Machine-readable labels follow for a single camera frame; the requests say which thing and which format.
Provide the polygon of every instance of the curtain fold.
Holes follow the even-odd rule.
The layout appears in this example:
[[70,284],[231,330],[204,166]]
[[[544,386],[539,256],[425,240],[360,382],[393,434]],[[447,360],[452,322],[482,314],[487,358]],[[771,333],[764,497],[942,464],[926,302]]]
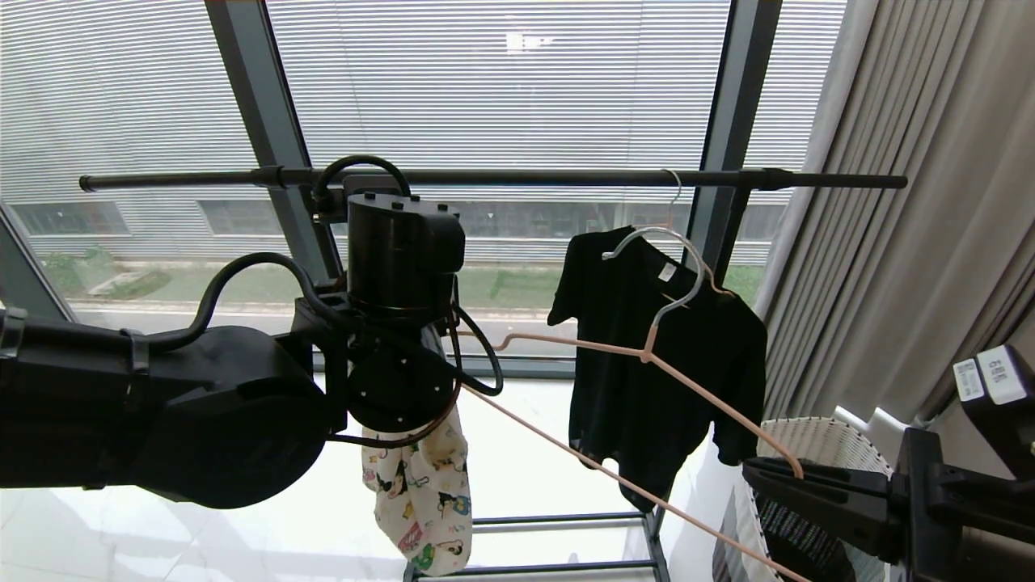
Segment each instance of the curtain fold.
[[825,87],[806,171],[905,174],[910,186],[795,193],[757,304],[771,336],[767,417],[936,411],[951,363],[1005,341],[1035,296],[1035,72],[1018,66],[1035,54],[1035,4],[873,8],[846,17],[831,75],[857,63],[855,75],[847,100],[836,79]]

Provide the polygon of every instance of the grass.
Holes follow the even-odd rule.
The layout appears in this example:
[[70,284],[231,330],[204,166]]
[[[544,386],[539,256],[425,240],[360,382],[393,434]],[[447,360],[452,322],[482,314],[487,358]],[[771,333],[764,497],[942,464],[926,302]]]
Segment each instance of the grass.
[[[85,286],[75,277],[75,271],[82,273],[81,264],[71,269],[67,261],[55,259],[45,269],[66,297],[87,297]],[[117,285],[103,297],[92,298],[194,302],[201,299],[205,287],[218,270],[209,265],[166,267],[131,283]],[[750,305],[758,294],[763,271],[761,266],[733,265],[727,273],[726,287],[736,291]],[[561,266],[468,265],[459,277],[461,303],[465,307],[500,311],[549,310],[560,281]],[[298,284],[286,269],[256,266],[232,279],[219,299],[225,303],[287,304],[298,295]]]

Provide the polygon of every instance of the white tiled floor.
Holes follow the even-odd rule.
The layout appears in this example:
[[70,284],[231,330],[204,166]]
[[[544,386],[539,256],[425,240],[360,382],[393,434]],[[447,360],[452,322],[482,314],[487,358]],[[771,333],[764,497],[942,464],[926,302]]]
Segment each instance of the white tiled floor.
[[[498,402],[566,440],[570,383],[509,381]],[[470,395],[460,403],[477,517],[629,511],[618,486]],[[405,561],[374,522],[359,448],[329,443],[284,493],[217,512],[137,488],[5,491],[3,582],[397,581]],[[638,559],[625,527],[476,533],[472,565]],[[628,535],[640,548],[640,529]],[[495,581],[514,580],[495,578]],[[647,582],[649,572],[523,580]]]

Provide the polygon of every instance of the clothing tag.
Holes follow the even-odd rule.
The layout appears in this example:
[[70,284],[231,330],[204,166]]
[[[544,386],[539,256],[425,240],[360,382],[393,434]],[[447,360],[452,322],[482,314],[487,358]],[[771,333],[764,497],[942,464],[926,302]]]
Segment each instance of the clothing tag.
[[1017,371],[1013,368],[1013,360],[1010,359],[1006,346],[977,354],[977,362],[981,366],[981,375],[987,381],[992,402],[1006,404],[1028,396],[1017,378]]
[[672,275],[676,274],[676,265],[672,263],[666,263],[664,267],[661,268],[661,272],[657,273],[657,278],[661,281],[669,283]]
[[973,359],[960,361],[952,367],[956,377],[956,389],[959,390],[959,401],[967,402],[984,396],[981,387],[981,376],[977,373],[977,365]]

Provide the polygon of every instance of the t-shirt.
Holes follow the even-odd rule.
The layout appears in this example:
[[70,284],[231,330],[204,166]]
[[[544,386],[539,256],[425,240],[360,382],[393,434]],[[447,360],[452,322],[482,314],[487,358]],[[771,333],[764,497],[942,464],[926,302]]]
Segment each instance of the t-shirt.
[[[573,317],[580,340],[643,348],[654,315],[685,295],[697,274],[643,238],[618,257],[601,259],[632,231],[626,227],[571,239],[549,325]],[[740,297],[716,293],[704,282],[685,308],[661,318],[654,353],[758,423],[766,339],[765,325]],[[614,459],[623,477],[647,491],[668,495],[712,421],[720,462],[737,465],[756,456],[755,434],[653,363],[578,349],[568,440],[595,461]],[[653,508],[650,500],[621,489],[637,508]]]

